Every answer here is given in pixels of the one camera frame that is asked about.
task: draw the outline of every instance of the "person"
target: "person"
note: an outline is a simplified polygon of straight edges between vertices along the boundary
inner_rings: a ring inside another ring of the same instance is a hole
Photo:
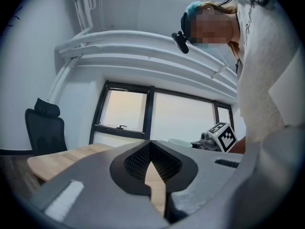
[[[237,101],[246,136],[231,152],[261,142],[287,125],[304,123],[304,49],[276,0],[232,0],[217,6],[194,2],[181,19],[184,36],[196,46],[227,43],[238,59]]]

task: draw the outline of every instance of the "teal hair cap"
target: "teal hair cap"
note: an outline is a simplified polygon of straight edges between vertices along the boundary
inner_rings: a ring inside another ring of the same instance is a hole
[[[194,15],[196,13],[197,8],[203,4],[203,2],[196,1],[192,2],[189,6],[187,6],[185,12],[187,13],[188,16]]]

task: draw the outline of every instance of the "window handle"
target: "window handle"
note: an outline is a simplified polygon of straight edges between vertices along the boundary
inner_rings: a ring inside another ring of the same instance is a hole
[[[117,129],[124,130],[121,126],[117,127]]]

